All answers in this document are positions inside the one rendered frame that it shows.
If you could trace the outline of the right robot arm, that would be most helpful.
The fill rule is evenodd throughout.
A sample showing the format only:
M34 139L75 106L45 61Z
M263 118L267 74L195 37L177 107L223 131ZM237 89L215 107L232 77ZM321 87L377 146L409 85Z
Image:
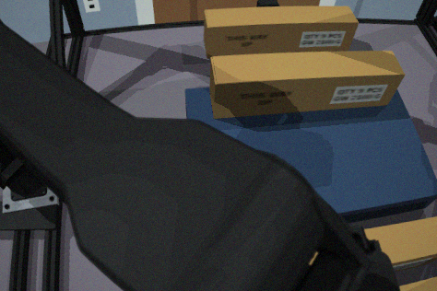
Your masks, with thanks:
M137 118L1 21L0 187L50 189L123 291L400 291L379 240L284 159L199 120Z

